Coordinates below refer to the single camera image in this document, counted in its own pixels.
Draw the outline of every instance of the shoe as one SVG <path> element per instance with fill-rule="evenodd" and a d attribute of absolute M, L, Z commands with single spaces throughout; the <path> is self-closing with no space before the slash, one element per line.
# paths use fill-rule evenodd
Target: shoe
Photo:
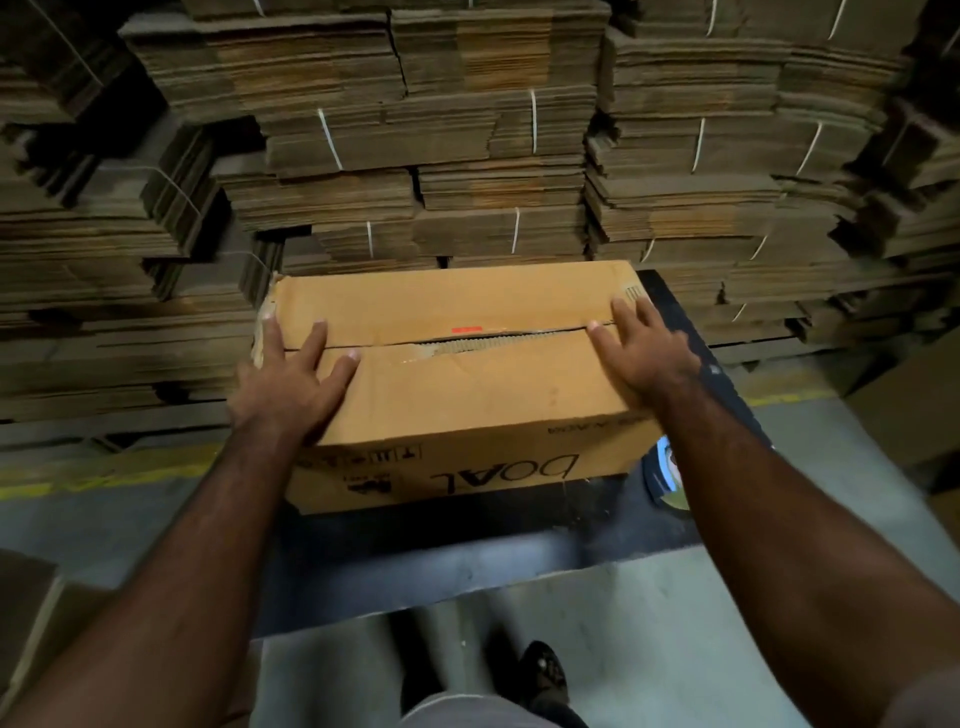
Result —
<path fill-rule="evenodd" d="M 520 705 L 529 708 L 533 701 L 550 693 L 555 702 L 569 705 L 566 674 L 557 653 L 542 642 L 530 643 L 520 658 L 517 670 L 520 682 Z"/>

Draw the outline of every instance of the corrugated cardboard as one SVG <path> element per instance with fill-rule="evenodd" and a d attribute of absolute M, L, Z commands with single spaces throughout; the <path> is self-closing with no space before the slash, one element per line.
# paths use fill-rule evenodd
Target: corrugated cardboard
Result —
<path fill-rule="evenodd" d="M 0 549 L 0 718 L 107 607 L 113 590 L 66 580 L 42 559 Z M 242 728 L 256 703 L 263 649 L 250 649 L 218 725 Z"/>
<path fill-rule="evenodd" d="M 585 327 L 645 295 L 623 261 L 278 280 L 288 349 L 329 322 L 319 376 L 363 350 L 288 498 L 324 513 L 625 473 L 660 427 Z"/>

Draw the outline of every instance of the box flap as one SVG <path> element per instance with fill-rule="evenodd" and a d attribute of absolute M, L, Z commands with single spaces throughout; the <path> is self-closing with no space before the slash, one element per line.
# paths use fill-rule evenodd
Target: box flap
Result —
<path fill-rule="evenodd" d="M 479 351 L 444 351 L 429 344 L 367 349 L 320 444 L 377 443 L 643 409 L 629 388 L 604 372 L 584 330 L 518 337 Z M 326 350 L 318 375 L 326 376 L 342 355 Z"/>
<path fill-rule="evenodd" d="M 604 260 L 285 278 L 273 295 L 294 350 L 320 319 L 329 347 L 371 347 L 582 328 L 645 293 L 630 263 Z"/>

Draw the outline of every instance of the finger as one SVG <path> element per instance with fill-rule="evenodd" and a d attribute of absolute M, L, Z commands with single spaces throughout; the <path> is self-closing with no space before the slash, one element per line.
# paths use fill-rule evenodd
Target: finger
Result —
<path fill-rule="evenodd" d="M 622 375 L 624 371 L 624 357 L 626 354 L 609 331 L 600 326 L 597 322 L 591 321 L 587 326 L 587 336 L 593 343 L 600 361 L 613 369 L 617 374 Z"/>
<path fill-rule="evenodd" d="M 626 344 L 639 328 L 640 321 L 623 299 L 613 299 L 610 308 L 613 311 L 613 322 L 616 324 L 617 333 L 620 334 L 620 341 Z"/>
<path fill-rule="evenodd" d="M 310 335 L 306 337 L 303 346 L 293 356 L 293 361 L 297 366 L 302 367 L 308 372 L 314 372 L 317 364 L 320 363 L 320 357 L 324 353 L 326 346 L 326 321 L 317 321 L 310 330 Z"/>
<path fill-rule="evenodd" d="M 240 386 L 246 384 L 247 380 L 255 371 L 256 367 L 253 366 L 253 362 L 249 359 L 245 359 L 237 364 L 237 381 L 240 382 Z"/>
<path fill-rule="evenodd" d="M 650 328 L 666 328 L 663 317 L 654 306 L 654 302 L 646 296 L 636 299 L 636 317 Z"/>
<path fill-rule="evenodd" d="M 340 406 L 359 364 L 360 351 L 357 349 L 337 359 L 337 363 L 333 365 L 333 371 L 322 382 L 322 393 L 317 400 L 318 420 L 329 417 Z"/>
<path fill-rule="evenodd" d="M 277 364 L 283 361 L 283 333 L 280 323 L 273 314 L 263 317 L 263 365 Z"/>

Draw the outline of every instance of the gray floor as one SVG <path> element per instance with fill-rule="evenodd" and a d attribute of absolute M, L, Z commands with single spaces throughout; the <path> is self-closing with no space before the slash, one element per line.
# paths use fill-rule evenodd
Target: gray floor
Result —
<path fill-rule="evenodd" d="M 771 405 L 756 414 L 785 457 L 960 598 L 960 553 L 841 401 Z M 173 481 L 0 502 L 0 546 L 114 585 L 192 487 Z M 702 548 L 424 610 L 451 689 L 490 689 L 480 643 L 491 615 L 504 619 L 518 642 L 541 639 L 557 650 L 573 706 L 593 728 L 804 725 Z M 398 693 L 383 618 L 356 619 L 268 641 L 253 725 L 387 726 L 397 718 Z"/>

